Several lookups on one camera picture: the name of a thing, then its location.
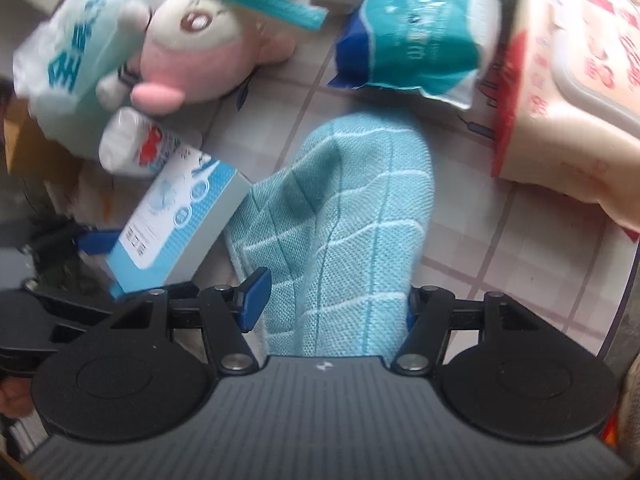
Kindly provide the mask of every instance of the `blue and white box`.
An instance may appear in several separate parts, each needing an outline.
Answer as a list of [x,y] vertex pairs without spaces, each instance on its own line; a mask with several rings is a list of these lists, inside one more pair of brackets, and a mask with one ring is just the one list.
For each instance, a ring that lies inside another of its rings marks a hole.
[[183,144],[107,258],[122,290],[190,280],[249,190],[238,170]]

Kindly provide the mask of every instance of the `plush toy arm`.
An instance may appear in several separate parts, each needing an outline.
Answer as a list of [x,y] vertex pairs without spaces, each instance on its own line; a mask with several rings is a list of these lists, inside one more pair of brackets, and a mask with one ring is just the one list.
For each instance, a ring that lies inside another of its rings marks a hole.
[[280,63],[289,59],[296,49],[296,39],[286,32],[263,34],[257,64]]
[[107,74],[95,86],[98,102],[105,110],[116,111],[131,89],[140,81],[140,54],[133,56],[123,66]]
[[118,28],[120,30],[145,32],[152,16],[153,10],[151,7],[139,0],[134,0],[122,6],[118,16]]

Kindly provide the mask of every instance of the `blue circle icon on box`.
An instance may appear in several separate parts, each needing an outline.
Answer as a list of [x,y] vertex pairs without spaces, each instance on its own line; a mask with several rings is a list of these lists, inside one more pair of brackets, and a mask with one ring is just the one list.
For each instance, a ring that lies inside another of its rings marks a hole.
[[181,207],[174,215],[174,225],[180,229],[189,223],[191,219],[191,206]]
[[199,202],[206,197],[209,192],[209,181],[199,180],[193,186],[191,186],[191,200]]

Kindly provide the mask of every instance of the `human hand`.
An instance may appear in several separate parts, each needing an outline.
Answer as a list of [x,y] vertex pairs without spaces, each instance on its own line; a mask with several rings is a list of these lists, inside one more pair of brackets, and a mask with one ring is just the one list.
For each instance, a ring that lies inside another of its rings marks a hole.
[[0,413],[9,418],[22,418],[33,411],[31,379],[7,377],[0,381]]

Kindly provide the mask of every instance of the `brown cardboard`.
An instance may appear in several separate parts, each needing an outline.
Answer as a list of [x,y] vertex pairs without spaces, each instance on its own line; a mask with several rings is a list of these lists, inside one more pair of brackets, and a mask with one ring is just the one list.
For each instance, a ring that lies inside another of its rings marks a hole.
[[27,101],[12,98],[4,117],[6,166],[10,174],[61,184],[72,190],[82,161],[48,140],[29,115]]

